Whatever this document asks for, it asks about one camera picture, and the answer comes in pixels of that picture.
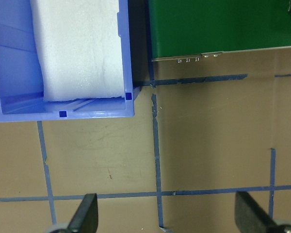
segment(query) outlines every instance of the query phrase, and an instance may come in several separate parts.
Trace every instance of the brown surface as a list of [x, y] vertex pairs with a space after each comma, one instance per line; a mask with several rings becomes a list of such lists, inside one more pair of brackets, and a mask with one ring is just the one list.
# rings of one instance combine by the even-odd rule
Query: brown surface
[[274, 219], [288, 220], [291, 222], [291, 190], [275, 192]]
[[0, 233], [42, 233], [51, 225], [48, 201], [0, 203]]
[[45, 195], [37, 123], [0, 124], [0, 198]]
[[156, 190], [151, 91], [133, 118], [43, 122], [54, 195]]
[[[79, 200], [56, 201], [60, 222], [69, 222]], [[158, 227], [156, 197], [99, 199], [97, 233], [161, 233]]]
[[[256, 201], [268, 208], [268, 192], [252, 193]], [[164, 225], [175, 233], [238, 233], [234, 223], [235, 194], [164, 197]]]
[[163, 190], [268, 186], [273, 79], [159, 86]]
[[278, 78], [274, 85], [276, 185], [288, 185], [291, 184], [291, 77]]

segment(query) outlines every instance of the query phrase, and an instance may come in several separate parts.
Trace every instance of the plastic container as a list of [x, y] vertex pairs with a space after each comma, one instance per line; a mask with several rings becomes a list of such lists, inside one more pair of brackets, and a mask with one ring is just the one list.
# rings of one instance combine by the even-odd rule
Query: plastic container
[[132, 117], [139, 88], [132, 85], [128, 0], [119, 9], [126, 97], [43, 102], [30, 0], [0, 0], [0, 122]]

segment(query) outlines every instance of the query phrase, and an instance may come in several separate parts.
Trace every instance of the square hole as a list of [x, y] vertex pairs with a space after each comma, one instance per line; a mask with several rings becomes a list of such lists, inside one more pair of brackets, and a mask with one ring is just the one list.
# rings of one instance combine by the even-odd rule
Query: square hole
[[125, 93], [126, 100], [132, 100], [132, 94], [130, 92]]
[[67, 112], [66, 111], [60, 111], [59, 112], [59, 117], [67, 117]]

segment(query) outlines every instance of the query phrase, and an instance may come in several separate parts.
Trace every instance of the foam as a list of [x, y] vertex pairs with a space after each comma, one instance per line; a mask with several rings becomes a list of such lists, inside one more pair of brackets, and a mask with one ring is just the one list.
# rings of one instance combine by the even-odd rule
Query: foam
[[31, 0], [44, 101], [124, 96], [118, 0]]

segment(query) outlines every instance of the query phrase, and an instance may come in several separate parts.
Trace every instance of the tan floor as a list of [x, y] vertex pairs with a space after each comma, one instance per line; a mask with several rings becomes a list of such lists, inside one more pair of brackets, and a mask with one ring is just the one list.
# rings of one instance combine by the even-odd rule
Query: tan floor
[[[131, 0], [131, 17], [144, 13], [140, 2]], [[144, 24], [131, 24], [135, 81], [149, 80]], [[291, 185], [291, 77], [274, 77], [291, 73], [291, 49], [159, 62], [154, 68], [157, 80], [248, 77], [143, 87], [134, 118], [43, 122], [54, 196], [156, 191], [152, 94], [162, 191], [269, 186], [271, 148], [277, 152], [276, 186]], [[251, 194], [268, 210], [269, 192]], [[47, 195], [36, 122], [0, 123], [0, 198]], [[80, 201], [56, 200], [57, 221], [68, 222]], [[234, 193], [164, 196], [162, 204], [165, 227], [175, 233], [238, 232]], [[99, 233], [163, 232], [156, 197], [99, 199], [98, 206]], [[274, 218], [291, 221], [291, 190], [275, 191]], [[51, 224], [47, 199], [0, 202], [0, 232], [43, 232]]]

